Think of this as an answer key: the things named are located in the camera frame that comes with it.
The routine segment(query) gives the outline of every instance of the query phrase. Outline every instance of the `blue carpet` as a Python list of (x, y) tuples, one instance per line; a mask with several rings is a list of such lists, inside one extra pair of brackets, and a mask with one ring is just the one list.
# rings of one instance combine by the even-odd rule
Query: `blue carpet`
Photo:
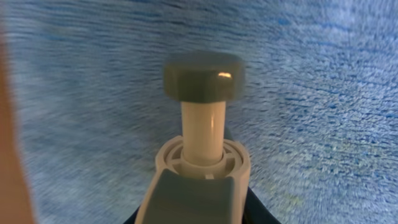
[(39, 223), (122, 223), (180, 134), (171, 52), (247, 61), (228, 126), (282, 223), (398, 223), (397, 1), (8, 0), (20, 146)]

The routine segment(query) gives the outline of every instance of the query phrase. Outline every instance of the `blue rug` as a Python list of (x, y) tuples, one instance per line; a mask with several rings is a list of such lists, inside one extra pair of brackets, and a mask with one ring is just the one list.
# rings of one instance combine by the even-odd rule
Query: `blue rug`
[(168, 54), (247, 61), (227, 124), (282, 223), (397, 223), (397, 1), (56, 1), (4, 5), (39, 223), (122, 223), (180, 134)]

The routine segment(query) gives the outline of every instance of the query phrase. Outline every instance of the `plastic rod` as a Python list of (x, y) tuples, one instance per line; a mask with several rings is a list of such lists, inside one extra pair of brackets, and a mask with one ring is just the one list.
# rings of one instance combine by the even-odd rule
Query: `plastic rod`
[(183, 156), (198, 166), (219, 162), (223, 156), (225, 102), (181, 102)]

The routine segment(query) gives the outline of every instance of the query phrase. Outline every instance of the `dark green cap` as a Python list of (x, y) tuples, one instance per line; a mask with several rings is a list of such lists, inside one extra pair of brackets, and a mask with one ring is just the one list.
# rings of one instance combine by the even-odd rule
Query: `dark green cap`
[(237, 99), (244, 86), (244, 62), (238, 56), (194, 51), (175, 54), (164, 67), (164, 90), (178, 101), (214, 103)]

